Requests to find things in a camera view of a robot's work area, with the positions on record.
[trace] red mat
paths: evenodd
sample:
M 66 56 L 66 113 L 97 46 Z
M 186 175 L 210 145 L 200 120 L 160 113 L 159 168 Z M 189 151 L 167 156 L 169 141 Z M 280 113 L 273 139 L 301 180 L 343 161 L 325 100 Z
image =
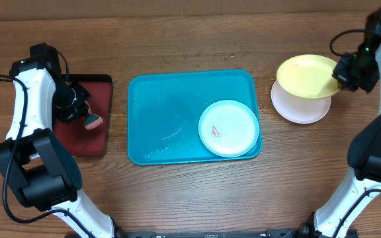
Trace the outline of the red mat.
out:
M 98 114 L 104 122 L 95 129 L 86 130 L 84 118 L 70 124 L 56 119 L 53 132 L 71 155 L 103 156 L 108 136 L 108 117 L 112 92 L 111 82 L 79 82 L 92 97 L 87 101 L 92 113 Z

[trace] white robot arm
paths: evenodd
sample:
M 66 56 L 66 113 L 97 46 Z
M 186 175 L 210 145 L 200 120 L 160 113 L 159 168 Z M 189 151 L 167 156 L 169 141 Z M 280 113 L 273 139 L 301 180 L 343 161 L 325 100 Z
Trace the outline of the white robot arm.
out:
M 381 44 L 379 45 L 379 47 L 377 47 L 377 50 L 375 51 L 374 55 L 375 55 L 375 60 L 378 66 L 378 72 L 380 75 L 379 114 L 381 115 Z M 346 76 L 347 78 L 345 78 L 341 83 L 347 83 L 348 77 L 350 77 L 350 75 L 346 74 Z M 344 218 L 345 214 L 347 214 L 347 212 L 351 209 L 351 207 L 363 195 L 365 191 L 371 190 L 371 189 L 381 190 L 381 175 L 380 175 L 381 171 L 379 173 L 377 171 L 374 171 L 373 173 L 369 174 L 366 177 L 365 173 L 369 173 L 371 168 L 360 170 L 360 167 L 364 165 L 361 165 L 361 164 L 355 165 L 358 162 L 354 163 L 353 162 L 354 159 L 351 160 L 351 158 L 355 158 L 355 160 L 357 160 L 359 159 L 360 156 L 362 156 L 362 155 L 353 155 L 351 151 L 356 150 L 356 153 L 374 153 L 373 149 L 375 148 L 373 148 L 370 151 L 367 151 L 367 149 L 362 150 L 360 148 L 360 147 L 368 147 L 369 143 L 372 144 L 374 142 L 374 139 L 379 139 L 379 140 L 381 139 L 381 138 L 374 138 L 376 136 L 377 137 L 381 136 L 381 134 L 379 134 L 378 132 L 379 128 L 381 129 L 381 125 L 379 125 L 380 127 L 378 127 L 378 124 L 375 124 L 372 126 L 371 125 L 369 126 L 369 128 L 370 129 L 372 128 L 372 130 L 365 131 L 366 133 L 364 133 L 363 135 L 357 136 L 357 138 L 353 141 L 353 144 L 351 144 L 351 148 L 349 152 L 349 164 L 350 166 L 355 167 L 355 169 L 350 168 L 348 170 L 345 178 L 343 179 L 343 182 L 339 185 L 337 190 L 333 193 L 329 201 L 327 201 L 327 203 L 323 207 L 318 209 L 317 212 L 314 214 L 315 230 L 319 231 L 323 236 L 333 237 L 334 235 L 336 235 L 336 237 L 338 238 L 344 238 L 347 235 L 348 228 L 354 222 L 357 216 L 367 207 L 367 205 L 377 195 L 379 195 L 379 192 L 372 192 L 367 197 L 363 198 L 360 204 L 356 206 L 356 208 L 350 213 L 350 215 L 344 221 L 342 227 L 339 227 L 339 223 Z
M 80 237 L 123 238 L 121 229 L 81 189 L 79 167 L 52 134 L 53 106 L 57 108 L 58 118 L 67 122 L 86 116 L 89 105 L 85 100 L 90 97 L 89 93 L 80 85 L 69 87 L 61 79 L 55 48 L 40 44 L 32 46 L 30 54 L 30 58 L 13 63 L 10 71 L 11 77 L 20 82 L 13 81 L 16 91 L 13 123 L 6 141 L 0 143 L 1 174 L 7 170 L 11 144 L 20 132 L 25 109 L 24 130 L 20 135 L 22 147 L 17 149 L 9 180 L 19 202 L 26 207 L 35 206 L 40 211 L 68 211 L 68 216 L 63 212 L 53 214 L 64 220 Z M 26 87 L 26 95 L 21 83 Z M 88 97 L 81 98 L 76 91 Z M 25 96 L 28 100 L 26 108 L 23 108 Z M 21 168 L 30 159 L 38 157 L 43 165 L 29 170 Z

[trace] small pink object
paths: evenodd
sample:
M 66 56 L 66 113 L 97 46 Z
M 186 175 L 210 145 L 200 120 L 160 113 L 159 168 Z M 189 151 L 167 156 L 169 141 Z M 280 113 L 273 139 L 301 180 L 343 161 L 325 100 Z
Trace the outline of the small pink object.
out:
M 98 116 L 98 119 L 94 120 L 93 122 L 91 122 L 90 124 L 87 124 L 85 126 L 86 130 L 92 130 L 92 129 L 95 129 L 97 128 L 99 125 L 101 125 L 102 123 L 104 122 L 104 120 Z
M 285 119 L 299 123 L 310 124 L 321 120 L 329 111 L 331 97 L 322 99 L 305 99 L 285 91 L 278 81 L 271 89 L 271 101 L 277 112 Z
M 220 132 L 218 132 L 217 128 L 213 125 L 212 126 L 212 132 L 211 134 L 214 136 L 214 137 L 219 137 L 221 138 L 223 134 L 221 134 Z

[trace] black cable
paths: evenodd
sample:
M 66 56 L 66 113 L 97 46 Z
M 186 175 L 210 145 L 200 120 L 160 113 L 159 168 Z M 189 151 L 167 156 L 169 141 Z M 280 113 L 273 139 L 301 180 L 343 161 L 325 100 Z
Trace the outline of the black cable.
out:
M 17 147 L 19 146 L 19 142 L 20 142 L 21 136 L 23 134 L 23 130 L 24 130 L 24 123 L 26 121 L 26 112 L 27 112 L 28 98 L 27 98 L 27 88 L 26 88 L 26 85 L 24 85 L 24 83 L 22 81 L 16 79 L 15 77 L 11 77 L 11 76 L 8 76 L 8 75 L 0 75 L 0 81 L 3 81 L 3 82 L 13 82 L 13 81 L 16 81 L 17 83 L 19 83 L 21 85 L 21 87 L 23 89 L 23 93 L 24 93 L 23 110 L 22 110 L 22 114 L 21 114 L 20 128 L 19 128 L 19 132 L 17 134 L 17 137 L 16 137 L 16 139 L 14 141 L 14 146 L 12 148 L 12 151 L 11 151 L 11 154 L 10 154 L 10 157 L 9 157 L 9 161 L 8 161 L 8 165 L 7 165 L 7 170 L 5 171 L 4 182 L 3 182 L 3 206 L 4 206 L 5 213 L 7 213 L 8 217 L 11 218 L 13 221 L 15 221 L 17 223 L 21 223 L 21 224 L 26 224 L 26 223 L 32 223 L 32 222 L 38 221 L 38 220 L 40 220 L 42 218 L 45 218 L 45 217 L 47 217 L 49 215 L 52 215 L 52 214 L 56 213 L 56 212 L 61 212 L 65 216 L 70 217 L 70 219 L 72 219 L 77 224 L 77 226 L 79 226 L 80 229 L 82 229 L 83 232 L 86 233 L 86 235 L 88 235 L 91 238 L 95 238 L 95 236 L 91 232 L 87 231 L 87 229 L 80 223 L 80 221 L 75 216 L 73 216 L 73 214 L 71 214 L 67 210 L 63 210 L 63 209 L 50 210 L 50 211 L 48 211 L 48 212 L 46 212 L 44 214 L 41 214 L 39 216 L 36 216 L 35 218 L 30 218 L 30 219 L 20 219 L 20 218 L 16 217 L 11 212 L 10 207 L 8 206 L 8 201 L 7 201 L 8 181 L 9 181 L 9 177 L 10 177 L 11 165 L 13 164 L 14 155 L 15 155 L 15 152 L 17 150 Z
M 355 32 L 363 32 L 365 34 L 373 34 L 375 36 L 379 36 L 381 37 L 381 33 L 380 32 L 375 32 L 373 30 L 365 30 L 365 29 L 353 29 L 353 30 L 346 30 L 344 32 L 341 32 L 339 33 L 338 35 L 336 35 L 335 37 L 333 37 L 333 39 L 331 39 L 330 41 L 330 51 L 331 53 L 333 53 L 335 56 L 339 56 L 339 57 L 343 57 L 344 55 L 343 54 L 339 54 L 337 53 L 334 49 L 333 49 L 333 43 L 338 39 L 340 38 L 341 36 L 343 35 L 346 35 L 346 34 L 349 34 L 349 33 L 355 33 Z
M 64 60 L 64 63 L 65 63 L 65 77 L 64 77 L 64 81 L 68 82 L 69 81 L 69 66 L 67 64 L 67 60 L 65 59 L 64 55 L 57 51 L 57 53 L 61 56 L 61 58 L 63 58 Z
M 364 199 L 366 196 L 370 195 L 370 193 L 372 192 L 381 192 L 381 189 L 370 189 L 370 190 L 367 190 L 365 191 L 361 196 L 360 198 L 358 198 L 358 200 L 354 203 L 354 205 L 351 206 L 351 208 L 348 210 L 348 212 L 343 216 L 343 218 L 341 219 L 341 221 L 339 222 L 339 225 L 336 227 L 336 230 L 335 230 L 335 233 L 333 234 L 333 237 L 332 238 L 336 238 L 337 237 L 337 234 L 339 233 L 339 230 L 342 228 L 344 222 L 346 221 L 346 219 L 348 219 L 349 215 L 353 212 L 353 210 L 360 204 L 360 202 L 362 201 L 362 199 Z

